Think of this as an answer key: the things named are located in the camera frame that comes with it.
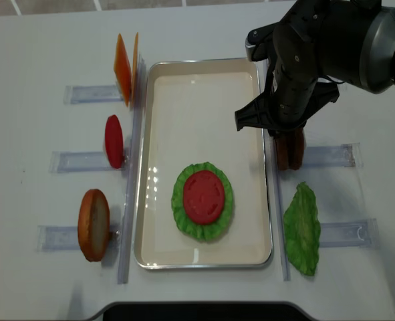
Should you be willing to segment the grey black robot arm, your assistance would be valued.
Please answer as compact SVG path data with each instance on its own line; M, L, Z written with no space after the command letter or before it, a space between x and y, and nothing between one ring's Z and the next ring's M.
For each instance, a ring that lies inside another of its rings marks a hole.
M395 86L395 7L380 1L297 1L249 32L252 62L269 64L264 91L235 112L238 129L290 132L339 98L345 82L373 94Z

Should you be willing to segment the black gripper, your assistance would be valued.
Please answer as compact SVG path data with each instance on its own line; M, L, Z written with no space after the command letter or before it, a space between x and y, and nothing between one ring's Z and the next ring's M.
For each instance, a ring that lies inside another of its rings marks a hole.
M289 132L338 100L337 84L318 83L323 74L317 39L329 12L329 1L296 1L280 21L248 33L248 60L266 60L269 67L264 91L235 112L237 131L250 127Z

